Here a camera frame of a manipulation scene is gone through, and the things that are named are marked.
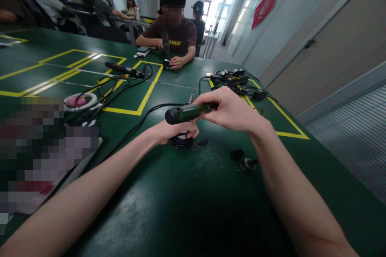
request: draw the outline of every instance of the red sign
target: red sign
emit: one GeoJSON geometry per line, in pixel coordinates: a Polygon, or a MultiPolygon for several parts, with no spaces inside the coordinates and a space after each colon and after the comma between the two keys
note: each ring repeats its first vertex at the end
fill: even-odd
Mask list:
{"type": "Polygon", "coordinates": [[[256,7],[255,15],[253,17],[252,29],[254,29],[275,7],[276,0],[262,0],[256,7]]]}

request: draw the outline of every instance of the brown t-shirt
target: brown t-shirt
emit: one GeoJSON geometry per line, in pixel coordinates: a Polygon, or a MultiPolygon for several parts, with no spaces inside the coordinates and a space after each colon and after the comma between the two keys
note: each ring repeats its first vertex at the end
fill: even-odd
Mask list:
{"type": "Polygon", "coordinates": [[[154,23],[142,34],[145,38],[161,38],[162,32],[167,31],[169,36],[170,51],[185,55],[188,52],[188,47],[196,47],[196,26],[194,23],[184,18],[182,24],[178,27],[167,25],[167,20],[159,16],[154,23]]]}
{"type": "Polygon", "coordinates": [[[0,10],[9,11],[17,16],[17,23],[36,26],[31,12],[20,0],[0,0],[0,10]]]}

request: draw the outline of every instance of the hand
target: hand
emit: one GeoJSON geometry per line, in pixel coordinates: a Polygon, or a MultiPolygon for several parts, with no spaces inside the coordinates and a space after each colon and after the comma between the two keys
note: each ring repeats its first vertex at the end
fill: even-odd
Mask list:
{"type": "Polygon", "coordinates": [[[191,122],[183,122],[180,124],[168,124],[166,120],[163,120],[159,124],[151,127],[149,129],[152,133],[152,136],[156,138],[157,144],[166,145],[172,137],[175,137],[183,131],[189,131],[186,135],[186,138],[195,139],[200,131],[197,127],[197,119],[191,122]]]}
{"type": "Polygon", "coordinates": [[[204,120],[234,131],[253,132],[255,129],[270,126],[269,121],[226,86],[200,95],[193,104],[209,102],[218,103],[218,108],[207,114],[202,114],[200,117],[204,120]]]}
{"type": "Polygon", "coordinates": [[[172,70],[181,69],[185,64],[186,64],[185,58],[179,57],[179,56],[174,56],[169,63],[169,65],[172,67],[172,70]]]}
{"type": "Polygon", "coordinates": [[[163,44],[161,38],[159,38],[159,39],[156,38],[156,39],[155,39],[154,46],[157,46],[159,50],[164,51],[164,44],[163,44]]]}

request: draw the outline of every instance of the pink sponge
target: pink sponge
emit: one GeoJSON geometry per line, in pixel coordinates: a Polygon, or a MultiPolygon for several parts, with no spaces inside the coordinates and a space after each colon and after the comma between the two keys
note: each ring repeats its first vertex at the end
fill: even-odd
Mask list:
{"type": "Polygon", "coordinates": [[[72,107],[81,107],[87,103],[87,100],[81,96],[75,104],[77,97],[78,95],[71,96],[69,99],[67,99],[66,105],[69,105],[72,107]]]}

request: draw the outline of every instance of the black cap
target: black cap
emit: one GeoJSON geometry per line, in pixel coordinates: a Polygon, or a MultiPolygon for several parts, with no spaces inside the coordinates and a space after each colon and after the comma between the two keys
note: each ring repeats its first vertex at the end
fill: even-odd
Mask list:
{"type": "Polygon", "coordinates": [[[201,16],[204,14],[204,3],[202,1],[197,1],[191,8],[193,8],[196,15],[201,16]]]}

